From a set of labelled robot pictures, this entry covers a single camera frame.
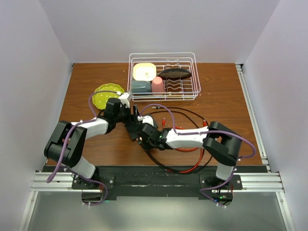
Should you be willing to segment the black network switch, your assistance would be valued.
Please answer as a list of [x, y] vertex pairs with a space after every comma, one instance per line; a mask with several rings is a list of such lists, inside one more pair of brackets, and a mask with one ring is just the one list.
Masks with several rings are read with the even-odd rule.
[[[146, 116], [149, 116], [153, 121], [153, 126], [158, 128], [158, 124], [150, 113], [147, 113]], [[138, 138], [137, 130], [138, 130], [138, 122], [134, 124], [133, 122], [125, 124], [125, 129], [129, 134], [129, 137], [132, 141], [135, 141]]]

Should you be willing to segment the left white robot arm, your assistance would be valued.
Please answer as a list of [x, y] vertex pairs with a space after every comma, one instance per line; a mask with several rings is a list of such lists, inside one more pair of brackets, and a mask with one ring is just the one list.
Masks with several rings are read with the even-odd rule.
[[94, 114], [93, 119], [58, 122], [44, 149], [44, 156], [57, 162], [46, 182], [50, 183], [64, 166], [83, 179], [83, 184], [89, 189], [97, 186], [106, 189], [100, 182], [97, 167], [82, 156], [85, 141], [110, 133], [117, 123], [135, 124], [138, 116], [137, 105], [130, 106], [126, 99], [111, 98], [104, 109]]

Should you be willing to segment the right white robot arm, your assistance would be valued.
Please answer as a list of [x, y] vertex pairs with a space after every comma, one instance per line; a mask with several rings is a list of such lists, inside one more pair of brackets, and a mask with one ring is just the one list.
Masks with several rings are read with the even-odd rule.
[[160, 151], [182, 147], [205, 149], [218, 161], [214, 177], [215, 185], [220, 189], [226, 189], [231, 184], [242, 137], [218, 122], [212, 122], [209, 127], [203, 128], [165, 128], [161, 131], [149, 123], [143, 123], [138, 128], [137, 134], [146, 149], [155, 148]]

